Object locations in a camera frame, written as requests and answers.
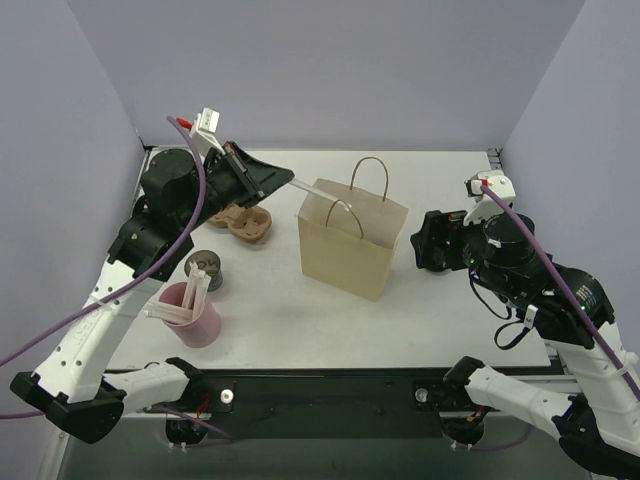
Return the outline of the brown cardboard cup carrier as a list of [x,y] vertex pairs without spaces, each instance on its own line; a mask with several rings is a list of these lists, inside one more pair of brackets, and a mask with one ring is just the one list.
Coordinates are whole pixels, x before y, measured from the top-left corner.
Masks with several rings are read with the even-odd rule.
[[241,241],[255,244],[260,242],[272,226],[271,214],[264,208],[245,208],[231,205],[212,216],[208,222],[217,228],[226,228]]

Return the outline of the white straw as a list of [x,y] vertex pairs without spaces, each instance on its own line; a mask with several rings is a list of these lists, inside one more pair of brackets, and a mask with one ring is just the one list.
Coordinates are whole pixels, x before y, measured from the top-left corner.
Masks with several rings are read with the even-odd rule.
[[326,192],[324,192],[324,191],[322,191],[322,190],[320,190],[320,189],[318,189],[316,187],[313,187],[312,185],[309,185],[309,184],[307,184],[307,183],[305,183],[305,182],[303,182],[303,181],[301,181],[301,180],[299,180],[297,178],[293,178],[289,182],[289,184],[292,187],[298,188],[298,189],[303,190],[303,191],[305,191],[305,192],[307,192],[307,193],[309,193],[311,195],[315,195],[315,196],[317,196],[319,198],[323,198],[323,199],[328,200],[328,201],[330,201],[332,203],[341,203],[345,210],[350,210],[352,208],[352,206],[349,203],[347,203],[347,202],[335,197],[334,195],[331,195],[331,194],[326,193]]

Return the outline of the beige paper bag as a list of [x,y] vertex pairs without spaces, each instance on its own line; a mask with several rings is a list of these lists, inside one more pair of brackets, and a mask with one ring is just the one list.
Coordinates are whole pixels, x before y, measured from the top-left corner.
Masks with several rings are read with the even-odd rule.
[[297,215],[302,273],[328,285],[376,301],[391,269],[409,209],[388,196],[384,168],[380,195],[355,185],[318,179]]

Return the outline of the dark plastic cup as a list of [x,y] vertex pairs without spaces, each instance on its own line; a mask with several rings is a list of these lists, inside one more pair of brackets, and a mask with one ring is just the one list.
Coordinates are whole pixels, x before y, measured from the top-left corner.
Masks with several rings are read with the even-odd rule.
[[223,283],[220,257],[211,250],[198,250],[192,253],[185,261],[184,271],[190,274],[191,266],[195,264],[199,270],[204,271],[209,277],[209,292],[218,290]]

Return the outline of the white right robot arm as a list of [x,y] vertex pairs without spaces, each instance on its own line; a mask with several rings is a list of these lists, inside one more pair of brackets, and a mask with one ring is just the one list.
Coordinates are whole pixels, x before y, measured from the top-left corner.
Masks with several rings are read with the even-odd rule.
[[639,377],[622,345],[614,309],[590,274],[553,262],[535,244],[531,219],[512,210],[476,224],[465,211],[426,213],[410,242],[418,268],[464,270],[472,289],[504,304],[515,348],[536,332],[554,349],[580,390],[556,393],[465,356],[444,376],[443,394],[457,408],[507,413],[557,441],[583,469],[616,479],[639,476]]

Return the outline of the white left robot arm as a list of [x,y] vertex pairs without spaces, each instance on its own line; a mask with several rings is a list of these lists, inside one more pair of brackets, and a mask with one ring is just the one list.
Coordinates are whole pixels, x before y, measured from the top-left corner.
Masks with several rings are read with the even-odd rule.
[[182,411],[199,406],[203,374],[178,357],[124,374],[106,368],[145,304],[193,248],[191,230],[232,204],[257,205],[294,177],[233,142],[204,158],[182,149],[154,156],[141,176],[143,194],[108,250],[96,300],[43,363],[16,374],[11,391],[87,444],[130,412],[165,403]]

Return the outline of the white straws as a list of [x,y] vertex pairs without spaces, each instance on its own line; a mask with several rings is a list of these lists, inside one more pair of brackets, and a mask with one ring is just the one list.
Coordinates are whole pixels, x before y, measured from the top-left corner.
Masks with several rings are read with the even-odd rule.
[[186,324],[195,319],[204,304],[208,292],[210,277],[195,266],[191,268],[182,302],[179,306],[160,303],[158,298],[149,301],[143,308],[143,315],[147,318],[165,320],[174,324]]

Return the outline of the pink straw holder cup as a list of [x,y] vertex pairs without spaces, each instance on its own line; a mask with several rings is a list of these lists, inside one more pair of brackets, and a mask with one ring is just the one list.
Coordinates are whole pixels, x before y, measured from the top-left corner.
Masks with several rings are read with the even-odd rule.
[[[187,284],[179,282],[169,285],[159,296],[160,303],[179,306],[182,302]],[[203,307],[195,319],[186,324],[174,324],[163,320],[184,345],[189,348],[204,348],[212,344],[220,335],[222,322],[208,297],[204,298]]]

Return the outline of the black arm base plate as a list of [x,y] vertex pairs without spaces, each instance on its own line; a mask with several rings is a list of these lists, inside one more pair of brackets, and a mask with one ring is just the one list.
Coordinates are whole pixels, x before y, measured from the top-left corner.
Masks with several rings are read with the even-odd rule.
[[443,368],[206,370],[171,403],[236,440],[421,439],[477,410]]

